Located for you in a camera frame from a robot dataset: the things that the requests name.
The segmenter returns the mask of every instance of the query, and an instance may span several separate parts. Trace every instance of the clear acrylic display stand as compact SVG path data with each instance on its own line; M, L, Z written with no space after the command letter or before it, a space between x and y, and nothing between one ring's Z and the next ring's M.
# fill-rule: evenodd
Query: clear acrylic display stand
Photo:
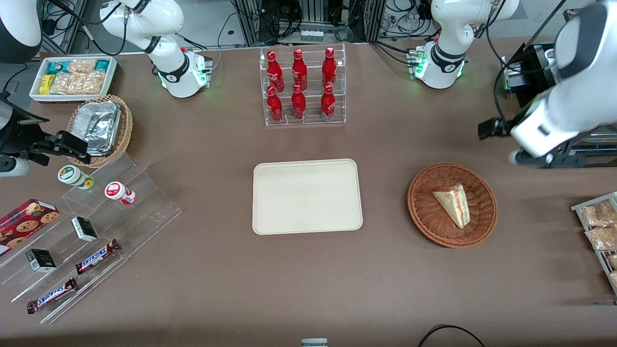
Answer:
M323 95L323 85L321 84L321 65L326 55L326 48L334 48L334 59L336 60L336 83L334 84L333 94L336 97L334 104L334 119L325 122L321 119L321 96ZM268 59L266 53L274 51L276 60L281 64L283 69L283 81L285 82L285 90L278 96L283 103L283 121L274 123L268 113L268 104L266 99L266 88L270 85L268 80ZM303 125L303 124L332 124L345 123L347 120L346 114L346 58L344 44L330 45L307 45L302 46L302 55L307 63L308 70L308 89L304 91L304 96L307 100L307 114L304 120L297 120L293 115L291 105L291 96L293 94L292 86L294 78L291 72L291 67L294 63L294 47L278 46L270 48L262 48L260 51L260 76L262 79L262 99L263 99L263 114L265 115L266 125Z
M106 163L92 174L94 186L90 190L72 188L55 203L61 215L54 225L35 234L32 241L23 242L20 249L7 254L9 258L2 259L2 291L13 297L13 303L23 306L24 314L30 301L75 277L78 291L63 295L32 315L42 324L54 322L180 214L178 206L154 184L145 169L128 154ZM111 181L124 183L135 192L136 201L124 205L107 199L103 190ZM88 243L77 237L71 224L76 215L90 220L99 236L96 241ZM78 275L75 264L113 239L121 248ZM57 269L48 274L32 271L25 256L31 248L48 250Z

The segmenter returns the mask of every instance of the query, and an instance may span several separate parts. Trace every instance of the red cookie box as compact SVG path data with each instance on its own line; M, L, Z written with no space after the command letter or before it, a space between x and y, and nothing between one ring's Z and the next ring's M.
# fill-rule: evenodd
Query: red cookie box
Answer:
M55 206L29 199L0 218L0 256L58 218Z

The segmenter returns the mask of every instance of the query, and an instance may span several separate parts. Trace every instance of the sandwich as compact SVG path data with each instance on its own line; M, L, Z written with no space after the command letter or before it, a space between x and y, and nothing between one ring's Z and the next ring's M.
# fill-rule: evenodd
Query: sandwich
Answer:
M457 184L453 187L433 191L433 195L459 228L462 229L469 223L469 207L467 206L467 197L463 185Z

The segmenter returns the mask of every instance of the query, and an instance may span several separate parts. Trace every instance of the small bottle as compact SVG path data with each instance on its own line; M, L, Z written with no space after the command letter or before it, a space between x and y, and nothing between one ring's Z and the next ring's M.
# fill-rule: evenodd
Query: small bottle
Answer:
M66 165L58 171L58 180L62 183L87 190L94 185L94 177L82 172L78 167Z
M281 99L276 95L276 89L273 86L268 86L266 92L268 93L266 103L268 104L270 118L272 118L272 122L280 123L283 121L283 104L281 104Z
M294 85L294 94L291 96L291 104L294 107L294 118L297 120L304 120L307 113L307 99L302 92L302 87L298 83Z
M321 66L321 84L325 88L326 85L333 85L336 82L336 60L334 60L334 48L326 48L326 59Z
M276 88L277 93L282 93L285 90L285 82L283 82L283 70L281 64L276 61L276 54L273 51L268 51L268 79L270 85Z
M323 96L321 96L321 119L324 122L330 122L334 119L334 103L336 98L332 94L332 85L326 85L323 88Z
M135 192L128 189L120 182L112 182L105 187L105 196L111 200L118 200L124 205L135 202Z
M302 58L302 50L294 49L294 65L291 67L294 74L294 83L297 83L305 91L309 87L309 76L307 73L307 63Z

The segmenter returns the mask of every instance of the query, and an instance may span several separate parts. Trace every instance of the small black box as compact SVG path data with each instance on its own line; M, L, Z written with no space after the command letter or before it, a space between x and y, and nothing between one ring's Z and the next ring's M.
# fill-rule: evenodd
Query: small black box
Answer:
M51 254L45 249L30 249L26 252L26 258L28 258L28 262L34 271L52 272L56 269L56 264L51 259Z
M73 229L75 229L77 237L87 242L96 241L98 236L88 219L78 216L73 218L71 223L73 223Z

